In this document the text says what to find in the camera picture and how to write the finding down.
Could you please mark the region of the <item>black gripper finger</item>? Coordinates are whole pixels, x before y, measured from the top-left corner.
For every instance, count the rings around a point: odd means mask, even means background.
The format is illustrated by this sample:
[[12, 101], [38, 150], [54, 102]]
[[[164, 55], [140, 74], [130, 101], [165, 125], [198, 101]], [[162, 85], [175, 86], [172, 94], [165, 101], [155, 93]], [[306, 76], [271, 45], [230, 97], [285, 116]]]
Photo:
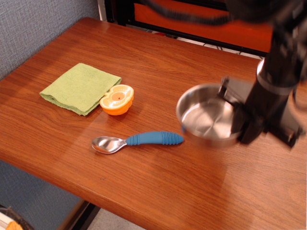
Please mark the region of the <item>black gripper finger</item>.
[[264, 123], [261, 117], [249, 117], [243, 123], [238, 140], [242, 144], [250, 144], [263, 132], [263, 130]]
[[244, 134], [248, 123], [248, 114], [243, 106], [238, 105], [234, 108], [231, 133]]

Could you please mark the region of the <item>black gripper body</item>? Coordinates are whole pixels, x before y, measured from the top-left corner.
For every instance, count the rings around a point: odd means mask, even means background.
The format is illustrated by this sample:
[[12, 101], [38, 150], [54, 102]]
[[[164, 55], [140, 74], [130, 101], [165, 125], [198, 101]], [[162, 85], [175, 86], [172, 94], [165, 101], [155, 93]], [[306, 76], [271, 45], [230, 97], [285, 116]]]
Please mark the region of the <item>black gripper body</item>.
[[254, 84], [225, 77], [219, 95], [234, 108], [243, 106], [248, 117], [261, 117], [264, 133], [270, 132], [293, 147], [306, 133], [288, 105], [289, 96], [300, 81], [299, 71], [299, 65], [271, 64], [264, 59], [257, 66]]

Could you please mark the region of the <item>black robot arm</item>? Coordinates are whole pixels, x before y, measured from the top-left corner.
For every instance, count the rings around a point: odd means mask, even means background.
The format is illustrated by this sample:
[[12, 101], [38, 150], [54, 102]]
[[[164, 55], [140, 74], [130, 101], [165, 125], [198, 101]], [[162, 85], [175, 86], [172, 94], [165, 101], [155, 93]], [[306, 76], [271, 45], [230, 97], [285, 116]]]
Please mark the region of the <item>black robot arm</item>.
[[304, 0], [228, 0], [235, 20], [270, 23], [271, 48], [257, 67], [252, 87], [224, 78], [220, 96], [234, 107], [231, 130], [249, 144], [270, 132], [288, 146], [305, 133], [290, 113], [288, 98], [307, 77], [307, 3]]

